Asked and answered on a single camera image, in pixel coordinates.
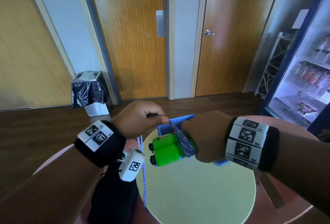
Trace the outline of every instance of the right hand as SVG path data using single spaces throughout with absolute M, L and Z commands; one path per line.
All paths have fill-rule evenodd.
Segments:
M 224 113 L 212 111 L 182 122 L 182 130 L 198 147 L 197 160 L 209 163 L 225 157 L 224 138 L 232 119 Z

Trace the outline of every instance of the round table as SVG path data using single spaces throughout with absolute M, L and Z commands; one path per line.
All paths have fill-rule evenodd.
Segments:
M 154 130 L 143 142 L 146 155 L 146 206 L 163 224 L 244 223 L 255 200 L 252 170 L 236 163 L 218 167 L 195 157 L 163 167 L 154 167 L 148 144 L 157 137 Z M 136 177 L 143 195 L 142 169 Z

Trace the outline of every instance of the black trash bag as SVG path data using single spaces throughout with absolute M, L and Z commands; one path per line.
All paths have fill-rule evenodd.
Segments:
M 82 73 L 79 73 L 71 83 L 71 107 L 79 108 L 91 105 L 94 102 L 104 104 L 110 101 L 109 91 L 102 73 L 96 80 L 79 80 L 81 75 Z

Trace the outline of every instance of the left hand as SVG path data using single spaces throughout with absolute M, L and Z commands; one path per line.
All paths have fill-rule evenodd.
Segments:
M 147 118 L 147 114 L 159 116 Z M 134 139 L 146 130 L 158 125 L 168 124 L 170 119 L 165 116 L 161 106 L 151 101 L 137 100 L 129 104 L 118 115 L 110 120 L 126 139 Z

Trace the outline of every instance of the wooden door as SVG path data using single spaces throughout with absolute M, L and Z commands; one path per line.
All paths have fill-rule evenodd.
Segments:
M 207 0 L 196 96 L 242 92 L 273 0 Z
M 121 99 L 166 95 L 164 0 L 94 0 Z
M 71 104 L 71 77 L 34 0 L 0 0 L 0 111 Z

